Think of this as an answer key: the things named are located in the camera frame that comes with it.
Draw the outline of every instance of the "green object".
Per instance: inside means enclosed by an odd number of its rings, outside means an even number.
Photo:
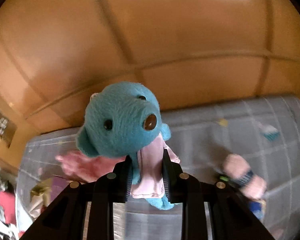
[[[228,178],[228,177],[225,177],[225,176],[220,176],[219,179],[221,179],[221,180],[223,180],[223,181],[226,181],[226,182],[229,181],[229,178]]]

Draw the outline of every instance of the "checkered fabric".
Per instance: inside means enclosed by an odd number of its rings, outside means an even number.
[[[185,172],[214,183],[216,171],[229,153],[243,156],[252,170],[267,182],[264,225],[271,233],[282,229],[280,239],[292,239],[300,229],[300,100],[293,96],[239,100],[165,112],[170,126],[167,142],[181,159]],[[280,132],[274,141],[260,133],[256,123]],[[75,148],[77,128],[38,136],[29,141],[18,175],[17,192],[24,207],[29,191],[52,174],[62,175],[54,157]],[[144,199],[126,203],[125,239],[179,240],[181,205],[160,211]]]

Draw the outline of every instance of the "plush toy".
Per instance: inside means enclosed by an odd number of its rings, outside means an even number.
[[[77,136],[77,147],[88,157],[132,159],[131,195],[145,198],[159,209],[170,209],[161,174],[163,149],[170,159],[179,158],[165,144],[170,129],[162,123],[154,94],[141,84],[120,82],[93,94],[85,121]]]

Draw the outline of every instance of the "pink cloth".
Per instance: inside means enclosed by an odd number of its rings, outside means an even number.
[[[110,159],[104,156],[89,158],[79,150],[69,151],[66,155],[57,155],[62,162],[62,171],[67,176],[77,175],[87,182],[93,182],[113,171],[114,166],[123,162],[126,157]]]
[[[147,146],[138,151],[138,164],[141,181],[132,185],[131,195],[133,198],[162,198],[164,186],[162,179],[163,149],[167,149],[171,161],[179,163],[179,158],[166,145],[159,135]]]
[[[0,191],[0,206],[3,208],[6,224],[16,225],[16,197],[13,193]]]

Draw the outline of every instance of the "plush toy eye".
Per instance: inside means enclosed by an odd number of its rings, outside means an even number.
[[[105,120],[105,122],[103,123],[103,127],[104,127],[107,131],[112,130],[112,121],[111,121],[110,119]]]

